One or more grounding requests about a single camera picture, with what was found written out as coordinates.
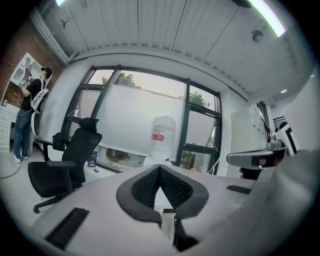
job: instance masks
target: window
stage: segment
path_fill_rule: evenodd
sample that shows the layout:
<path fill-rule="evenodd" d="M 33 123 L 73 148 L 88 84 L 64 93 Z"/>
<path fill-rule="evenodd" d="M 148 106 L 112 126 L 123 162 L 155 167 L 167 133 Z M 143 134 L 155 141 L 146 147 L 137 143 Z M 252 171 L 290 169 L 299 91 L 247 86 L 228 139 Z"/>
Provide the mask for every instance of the window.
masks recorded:
<path fill-rule="evenodd" d="M 97 150 L 98 162 L 120 171 L 128 171 L 132 168 L 142 167 L 146 158 L 143 155 L 108 148 L 103 146 L 103 144 L 100 144 Z"/>
<path fill-rule="evenodd" d="M 257 109 L 259 111 L 259 115 L 263 121 L 263 127 L 265 130 L 265 137 L 267 138 L 268 135 L 270 134 L 270 124 L 269 124 L 267 108 L 266 108 L 266 105 L 262 101 L 260 101 L 256 105 L 257 105 Z"/>
<path fill-rule="evenodd" d="M 169 116 L 175 121 L 171 160 L 176 159 L 183 118 L 185 84 L 157 75 L 121 71 L 108 89 L 98 111 L 97 130 L 101 143 L 139 156 L 150 154 L 152 122 Z"/>
<path fill-rule="evenodd" d="M 82 90 L 79 92 L 76 104 L 70 109 L 68 115 L 77 118 L 89 118 L 95 107 L 100 91 Z"/>
<path fill-rule="evenodd" d="M 220 112 L 216 96 L 192 85 L 190 86 L 189 102 Z"/>
<path fill-rule="evenodd" d="M 120 72 L 114 84 L 180 99 L 184 98 L 186 88 L 185 83 L 166 77 L 125 70 Z"/>
<path fill-rule="evenodd" d="M 113 72 L 113 69 L 96 70 L 88 84 L 105 85 Z"/>
<path fill-rule="evenodd" d="M 214 159 L 212 154 L 183 151 L 180 167 L 206 174 L 212 169 Z"/>
<path fill-rule="evenodd" d="M 208 144 L 213 145 L 216 121 L 213 116 L 190 110 L 186 143 L 203 147 L 208 147 Z"/>
<path fill-rule="evenodd" d="M 83 118 L 99 119 L 102 140 L 97 162 L 115 172 L 127 171 L 146 164 L 152 122 L 169 116 L 176 125 L 169 160 L 189 170 L 213 173 L 221 141 L 219 94 L 186 78 L 118 67 L 88 71 L 74 93 L 61 132 L 72 136 Z"/>

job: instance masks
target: box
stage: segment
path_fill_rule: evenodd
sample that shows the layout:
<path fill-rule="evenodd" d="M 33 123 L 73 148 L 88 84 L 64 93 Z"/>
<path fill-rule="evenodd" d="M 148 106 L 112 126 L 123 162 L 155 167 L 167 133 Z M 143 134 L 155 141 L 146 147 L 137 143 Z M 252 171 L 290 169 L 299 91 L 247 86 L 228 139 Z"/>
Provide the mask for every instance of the box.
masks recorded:
<path fill-rule="evenodd" d="M 98 151 L 92 151 L 88 157 L 88 167 L 96 167 Z"/>

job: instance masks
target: chair armrest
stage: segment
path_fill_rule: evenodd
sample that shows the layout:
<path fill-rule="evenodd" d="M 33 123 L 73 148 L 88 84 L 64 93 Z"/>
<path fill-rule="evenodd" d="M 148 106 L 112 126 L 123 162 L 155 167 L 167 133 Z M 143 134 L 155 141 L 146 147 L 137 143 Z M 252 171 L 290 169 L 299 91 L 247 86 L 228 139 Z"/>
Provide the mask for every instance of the chair armrest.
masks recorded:
<path fill-rule="evenodd" d="M 48 162 L 50 160 L 48 155 L 48 146 L 53 146 L 54 144 L 52 142 L 49 142 L 40 138 L 36 138 L 35 142 L 41 143 L 43 145 L 44 161 Z"/>
<path fill-rule="evenodd" d="M 46 146 L 53 146 L 52 142 L 46 141 L 46 140 L 43 140 L 43 139 L 40 139 L 40 138 L 36 138 L 35 142 L 41 143 L 41 144 L 46 145 Z"/>
<path fill-rule="evenodd" d="M 47 161 L 46 165 L 58 169 L 71 169 L 77 167 L 76 163 L 72 161 Z"/>
<path fill-rule="evenodd" d="M 75 168 L 77 166 L 76 163 L 72 161 L 47 161 L 46 165 L 63 171 L 63 180 L 66 190 L 68 191 L 68 194 L 71 194 L 74 189 L 72 188 L 69 169 Z"/>

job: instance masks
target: black cap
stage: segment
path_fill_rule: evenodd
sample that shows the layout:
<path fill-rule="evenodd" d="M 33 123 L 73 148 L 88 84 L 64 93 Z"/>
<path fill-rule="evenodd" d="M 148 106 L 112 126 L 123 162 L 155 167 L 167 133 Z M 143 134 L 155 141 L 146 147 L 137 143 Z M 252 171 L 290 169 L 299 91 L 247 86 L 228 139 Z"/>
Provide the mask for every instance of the black cap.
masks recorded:
<path fill-rule="evenodd" d="M 48 79 L 49 77 L 51 77 L 52 75 L 52 70 L 50 67 L 42 67 L 41 71 L 45 71 L 46 72 L 46 78 Z"/>

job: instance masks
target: water bottle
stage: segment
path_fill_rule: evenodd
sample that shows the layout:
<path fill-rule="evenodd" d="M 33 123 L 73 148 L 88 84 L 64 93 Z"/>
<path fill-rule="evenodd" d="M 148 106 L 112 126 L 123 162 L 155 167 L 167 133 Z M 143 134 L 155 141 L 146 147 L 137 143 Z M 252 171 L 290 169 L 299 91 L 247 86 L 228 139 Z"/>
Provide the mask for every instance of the water bottle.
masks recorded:
<path fill-rule="evenodd" d="M 152 122 L 150 156 L 159 161 L 170 158 L 175 142 L 176 121 L 170 116 L 156 117 Z"/>

